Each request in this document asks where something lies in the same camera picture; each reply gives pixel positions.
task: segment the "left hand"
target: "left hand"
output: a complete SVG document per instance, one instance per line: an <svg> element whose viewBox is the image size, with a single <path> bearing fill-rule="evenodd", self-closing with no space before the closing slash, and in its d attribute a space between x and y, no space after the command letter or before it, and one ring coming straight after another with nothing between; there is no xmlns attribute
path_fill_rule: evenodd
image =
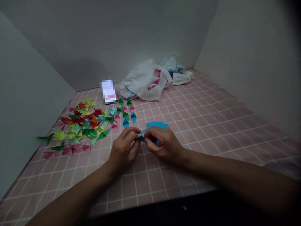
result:
<svg viewBox="0 0 301 226"><path fill-rule="evenodd" d="M136 127L126 127L114 140L110 157L105 163L111 176L118 176L134 163L141 144L139 133L141 130Z"/></svg>

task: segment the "pink tiled floor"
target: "pink tiled floor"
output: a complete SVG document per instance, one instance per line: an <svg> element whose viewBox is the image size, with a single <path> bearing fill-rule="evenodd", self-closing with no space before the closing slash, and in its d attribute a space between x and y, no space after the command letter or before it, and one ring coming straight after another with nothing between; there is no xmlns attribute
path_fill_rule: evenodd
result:
<svg viewBox="0 0 301 226"><path fill-rule="evenodd" d="M189 84L165 89L162 101L132 101L137 121L133 124L130 120L130 126L143 130L146 122L166 121L185 148L251 162L297 178L294 167L300 160L299 145L204 74L194 72L195 78ZM93 99L97 108L107 109L99 88L76 93L68 107L87 97ZM62 116L68 114L66 109ZM50 133L57 129L54 125ZM123 129L119 126L116 134L111 131L98 140L90 157L81 152L73 157L45 160L42 153L47 147L43 142L0 203L2 225L24 225L52 200L99 168L109 158L112 142ZM49 147L59 143L52 140ZM215 187L207 181L159 161L143 144L134 165L95 201L91 215L212 189Z"/></svg>

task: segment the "white wall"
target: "white wall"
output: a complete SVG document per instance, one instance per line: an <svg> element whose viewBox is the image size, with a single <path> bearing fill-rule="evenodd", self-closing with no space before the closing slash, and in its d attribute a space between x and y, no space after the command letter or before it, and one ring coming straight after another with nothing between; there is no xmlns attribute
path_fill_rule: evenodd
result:
<svg viewBox="0 0 301 226"><path fill-rule="evenodd" d="M196 69L300 141L300 46L275 0L221 0Z"/></svg>
<svg viewBox="0 0 301 226"><path fill-rule="evenodd" d="M2 0L0 10L80 91L172 53L193 68L218 1Z"/></svg>
<svg viewBox="0 0 301 226"><path fill-rule="evenodd" d="M0 12L0 199L75 90Z"/></svg>

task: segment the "hand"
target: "hand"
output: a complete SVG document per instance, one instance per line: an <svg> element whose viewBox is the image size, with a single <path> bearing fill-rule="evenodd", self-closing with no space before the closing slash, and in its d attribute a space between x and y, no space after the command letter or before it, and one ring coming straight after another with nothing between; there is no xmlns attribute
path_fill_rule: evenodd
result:
<svg viewBox="0 0 301 226"><path fill-rule="evenodd" d="M151 140L153 138L160 141L159 146ZM151 126L145 132L145 142L149 151L164 161L181 165L185 160L185 149L171 130Z"/></svg>
<svg viewBox="0 0 301 226"><path fill-rule="evenodd" d="M126 127L120 136L114 140L110 157L105 163L109 173L114 177L127 170L135 161L141 140L136 127Z"/></svg>

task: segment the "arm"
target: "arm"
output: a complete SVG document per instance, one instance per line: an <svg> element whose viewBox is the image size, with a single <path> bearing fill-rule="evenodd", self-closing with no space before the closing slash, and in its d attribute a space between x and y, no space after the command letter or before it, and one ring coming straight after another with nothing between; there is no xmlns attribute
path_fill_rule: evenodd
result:
<svg viewBox="0 0 301 226"><path fill-rule="evenodd" d="M284 213L298 193L299 183L269 169L184 149L170 130L151 127L145 133L148 149L157 157L199 174L270 213ZM155 145L150 139L160 141Z"/></svg>
<svg viewBox="0 0 301 226"><path fill-rule="evenodd" d="M134 162L141 143L138 133L141 133L138 128L127 127L113 142L104 165L46 206L27 226L77 225L97 196Z"/></svg>

